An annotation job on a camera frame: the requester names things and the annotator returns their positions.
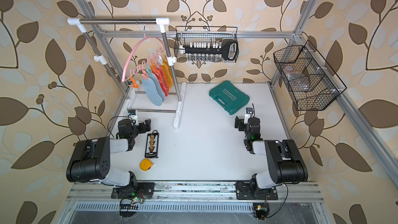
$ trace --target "cable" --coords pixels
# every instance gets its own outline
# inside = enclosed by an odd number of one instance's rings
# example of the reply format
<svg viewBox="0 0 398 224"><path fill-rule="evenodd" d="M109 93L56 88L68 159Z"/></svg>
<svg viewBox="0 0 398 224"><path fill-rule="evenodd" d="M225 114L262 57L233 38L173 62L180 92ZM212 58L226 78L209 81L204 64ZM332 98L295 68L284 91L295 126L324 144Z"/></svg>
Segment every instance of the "cable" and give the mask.
<svg viewBox="0 0 398 224"><path fill-rule="evenodd" d="M124 117L126 117L126 116L115 116L115 117L112 117L112 118L109 120L108 124L106 125L106 127L107 127L107 129L108 129L108 132L112 135L113 138L115 138L115 136L114 136L114 135L112 134L112 132L109 130L109 123L111 122L111 120L112 120L113 118L118 118L118 117L124 118Z"/></svg>
<svg viewBox="0 0 398 224"><path fill-rule="evenodd" d="M287 195L289 194L289 187L287 187L286 184L285 184L285 186L286 186L286 197L285 197L285 200L282 202L282 204L281 204L281 206L279 207L279 209L278 209L275 213L273 213L271 216L266 217L266 219L268 219L268 218L273 217L274 215L276 215L276 214L279 212L279 210L281 210L282 206L285 204L286 199L287 199Z"/></svg>

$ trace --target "insole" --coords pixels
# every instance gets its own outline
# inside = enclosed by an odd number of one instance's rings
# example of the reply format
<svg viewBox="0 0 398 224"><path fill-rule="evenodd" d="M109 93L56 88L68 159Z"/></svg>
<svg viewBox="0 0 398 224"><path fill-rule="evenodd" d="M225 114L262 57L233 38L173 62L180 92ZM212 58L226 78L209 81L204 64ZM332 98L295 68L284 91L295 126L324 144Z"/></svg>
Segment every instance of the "insole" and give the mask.
<svg viewBox="0 0 398 224"><path fill-rule="evenodd" d="M163 101L162 101L162 98L160 97L160 95L158 94L158 92L156 90L155 83L152 81L152 79L151 78L148 78L148 80L142 79L141 82L145 88L145 92L146 92L148 99L155 106L161 106Z"/></svg>
<svg viewBox="0 0 398 224"><path fill-rule="evenodd" d="M166 99L166 95L164 94L162 87L159 84L158 79L154 74L152 74L149 70L147 70L148 77L152 79L152 81L155 83L156 91L158 92L158 95L162 98L162 102Z"/></svg>

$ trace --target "clothes drying rack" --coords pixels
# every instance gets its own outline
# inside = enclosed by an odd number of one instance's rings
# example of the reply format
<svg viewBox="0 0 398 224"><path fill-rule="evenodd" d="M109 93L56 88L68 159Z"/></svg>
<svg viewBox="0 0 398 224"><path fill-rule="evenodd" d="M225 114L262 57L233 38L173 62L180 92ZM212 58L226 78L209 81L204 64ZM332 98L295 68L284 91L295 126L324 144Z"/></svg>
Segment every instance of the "clothes drying rack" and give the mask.
<svg viewBox="0 0 398 224"><path fill-rule="evenodd" d="M120 89L120 91L122 92L123 96L126 98L126 101L123 103L122 111L124 111L124 109L129 109L132 107L137 94L145 93L145 92L137 91L136 88L127 92L123 88L121 82L119 82L119 80L116 78L115 74L112 72L110 66L108 65L108 62L106 61L104 56L101 54L100 50L98 49L98 47L96 46L94 41L90 38L89 34L87 33L86 28L84 27L84 24L156 24L156 25L159 25L160 32L161 32L162 38L163 38L164 47L166 50L167 62L171 68L173 83L174 83L174 87L176 89L176 92L170 93L170 95L177 96L177 99L178 99L177 109L176 110L135 109L135 110L138 112L175 112L176 115L174 118L173 127L176 130L178 130L180 128L183 102L185 99L185 92L186 92L186 83L182 82L181 90L180 90L178 83L177 83L176 71L174 69L174 63L177 62L177 59L176 59L176 57L172 57L172 55L171 55L170 47L167 42L167 36L166 36L165 25L170 24L169 18L162 18L162 17L132 18L132 19L128 19L128 18L125 18L125 19L68 18L68 23L70 25L76 25L79 28L79 30L82 32L82 34L87 39L88 43L90 43L91 47L93 48L94 52L96 53L96 56L94 56L94 60L96 62L101 62L101 64L108 71L108 74L111 75L112 79L114 80L114 82L116 83L116 85ZM119 116L127 116L127 113L122 112L122 111L119 113Z"/></svg>

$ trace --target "orange clip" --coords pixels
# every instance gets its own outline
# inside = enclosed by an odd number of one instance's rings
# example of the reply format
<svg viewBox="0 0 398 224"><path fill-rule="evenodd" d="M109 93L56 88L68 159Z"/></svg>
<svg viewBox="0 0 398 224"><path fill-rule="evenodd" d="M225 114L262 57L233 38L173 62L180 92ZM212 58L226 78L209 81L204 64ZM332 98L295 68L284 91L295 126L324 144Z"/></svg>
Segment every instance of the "orange clip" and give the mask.
<svg viewBox="0 0 398 224"><path fill-rule="evenodd" d="M137 82L135 82L135 80L132 78L132 76L130 76L130 80L132 81L132 85L129 85L129 87L138 88Z"/></svg>

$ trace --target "plastic bag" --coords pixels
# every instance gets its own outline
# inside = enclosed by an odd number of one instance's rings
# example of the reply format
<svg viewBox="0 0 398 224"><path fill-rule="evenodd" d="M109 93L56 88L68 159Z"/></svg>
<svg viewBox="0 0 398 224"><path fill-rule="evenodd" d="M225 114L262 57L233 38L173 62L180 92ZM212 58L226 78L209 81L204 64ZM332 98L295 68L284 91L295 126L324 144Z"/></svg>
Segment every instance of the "plastic bag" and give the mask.
<svg viewBox="0 0 398 224"><path fill-rule="evenodd" d="M283 68L293 91L309 91L311 87L309 75Z"/></svg>

